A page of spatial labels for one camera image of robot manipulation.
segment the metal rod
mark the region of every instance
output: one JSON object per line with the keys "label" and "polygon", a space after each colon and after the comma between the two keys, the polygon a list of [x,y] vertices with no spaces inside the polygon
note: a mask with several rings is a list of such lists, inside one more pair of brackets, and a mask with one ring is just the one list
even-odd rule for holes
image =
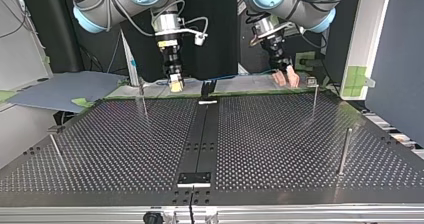
{"label": "metal rod", "polygon": [[62,153],[60,152],[59,146],[57,145],[56,140],[54,139],[53,134],[50,134],[50,139],[52,140],[53,146],[54,146],[54,148],[56,149],[56,152],[57,152],[57,154],[59,155],[59,158],[60,158],[60,160],[62,161],[63,166],[66,168],[65,160],[64,160],[64,159],[63,159],[63,157],[62,157]]}
{"label": "metal rod", "polygon": [[344,171],[344,167],[345,167],[345,164],[346,164],[347,152],[349,151],[349,145],[350,145],[350,141],[351,141],[351,138],[352,138],[352,132],[353,132],[352,128],[348,128],[347,131],[346,131],[346,138],[345,138],[345,143],[344,143],[344,147],[343,147],[343,154],[342,154],[342,159],[340,161],[339,175],[344,175],[343,171]]}
{"label": "metal rod", "polygon": [[319,89],[319,85],[316,85],[315,86],[315,97],[314,97],[314,111],[315,111],[315,108],[317,106],[318,89]]}

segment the perforated metal table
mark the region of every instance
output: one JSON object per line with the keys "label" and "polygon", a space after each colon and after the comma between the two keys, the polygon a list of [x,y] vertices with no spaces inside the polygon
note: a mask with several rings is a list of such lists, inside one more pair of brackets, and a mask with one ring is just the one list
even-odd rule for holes
{"label": "perforated metal table", "polygon": [[[147,100],[148,116],[140,101],[97,103],[55,137],[57,147],[45,139],[0,171],[0,223],[2,215],[25,222],[18,214],[31,219],[35,209],[48,220],[62,213],[104,223],[141,221],[149,210],[178,213],[180,223],[190,212],[217,219],[211,210],[221,223],[268,220],[264,213],[295,220],[293,210],[309,221],[424,221],[424,162],[345,102],[328,94],[315,108],[313,94],[217,99]],[[210,173],[211,186],[179,189],[181,173]]]}

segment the black curtain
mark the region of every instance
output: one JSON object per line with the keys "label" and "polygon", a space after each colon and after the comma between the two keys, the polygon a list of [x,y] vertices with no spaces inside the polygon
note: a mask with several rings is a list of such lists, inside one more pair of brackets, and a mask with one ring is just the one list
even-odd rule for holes
{"label": "black curtain", "polygon": [[[237,0],[185,0],[182,17],[190,20],[199,16],[209,18],[209,37],[202,47],[194,44],[193,35],[184,37],[182,59],[186,74],[200,80],[237,73],[239,49],[239,25]],[[141,13],[134,21],[143,29],[153,33],[150,13]],[[195,23],[200,30],[203,23]],[[162,55],[156,40],[141,35],[128,21],[121,24],[131,52],[143,79],[153,82],[164,78]]]}

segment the green foam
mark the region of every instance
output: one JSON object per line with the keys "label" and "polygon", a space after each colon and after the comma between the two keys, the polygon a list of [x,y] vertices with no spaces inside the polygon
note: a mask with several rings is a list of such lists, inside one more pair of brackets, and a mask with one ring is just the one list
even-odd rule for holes
{"label": "green foam", "polygon": [[0,91],[0,103],[5,102],[14,95],[16,95],[16,92],[14,91]]}
{"label": "green foam", "polygon": [[93,102],[89,102],[85,98],[72,99],[72,103],[74,103],[77,106],[84,107],[84,108],[89,108],[89,107],[92,107],[94,105]]}
{"label": "green foam", "polygon": [[359,97],[361,96],[362,88],[365,86],[366,67],[350,66],[347,70],[346,81],[343,89],[343,96]]}

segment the gray cloth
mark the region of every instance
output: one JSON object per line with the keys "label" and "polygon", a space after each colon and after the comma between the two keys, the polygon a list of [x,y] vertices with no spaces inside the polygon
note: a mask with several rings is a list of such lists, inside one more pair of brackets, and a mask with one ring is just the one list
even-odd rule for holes
{"label": "gray cloth", "polygon": [[57,74],[48,81],[26,89],[7,100],[11,104],[79,113],[83,107],[72,103],[85,98],[89,102],[101,99],[118,87],[123,76],[100,72]]}

